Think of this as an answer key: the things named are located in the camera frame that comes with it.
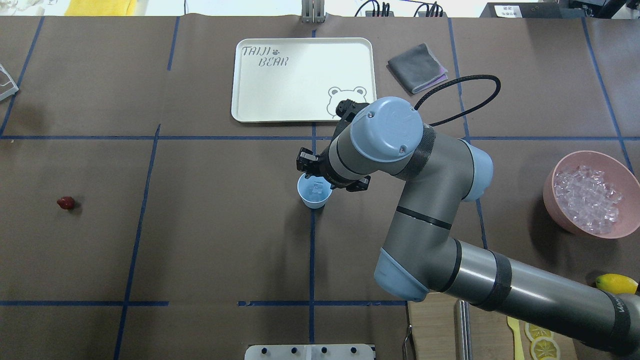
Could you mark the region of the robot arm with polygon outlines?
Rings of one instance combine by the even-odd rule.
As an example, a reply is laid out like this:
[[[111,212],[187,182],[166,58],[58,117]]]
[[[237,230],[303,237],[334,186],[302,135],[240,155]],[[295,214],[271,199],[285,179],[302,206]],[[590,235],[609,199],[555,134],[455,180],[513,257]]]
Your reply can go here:
[[[462,202],[493,179],[489,155],[434,130],[397,96],[340,101],[329,146],[302,147],[297,170],[334,189],[366,191],[371,175],[405,182],[374,278],[389,294],[421,302],[430,291],[573,338],[620,359],[639,358],[639,297],[615,295],[451,237]]]

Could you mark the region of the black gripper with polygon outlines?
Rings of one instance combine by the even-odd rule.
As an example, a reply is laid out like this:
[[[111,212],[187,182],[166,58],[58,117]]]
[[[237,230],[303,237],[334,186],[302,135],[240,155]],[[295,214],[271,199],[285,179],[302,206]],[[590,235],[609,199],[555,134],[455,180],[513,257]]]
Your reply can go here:
[[[350,193],[367,191],[371,183],[370,175],[358,180],[343,177],[332,166],[328,152],[315,155],[313,151],[304,146],[300,148],[296,157],[296,169],[306,179],[311,176],[322,177],[329,182],[332,189],[345,189]]]

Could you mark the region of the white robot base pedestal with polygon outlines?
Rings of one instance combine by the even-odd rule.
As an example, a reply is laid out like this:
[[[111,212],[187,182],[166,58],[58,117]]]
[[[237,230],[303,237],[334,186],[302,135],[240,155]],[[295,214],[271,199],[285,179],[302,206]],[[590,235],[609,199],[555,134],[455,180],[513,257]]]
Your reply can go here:
[[[263,344],[252,345],[244,354],[245,360],[375,360],[372,345],[343,344]]]

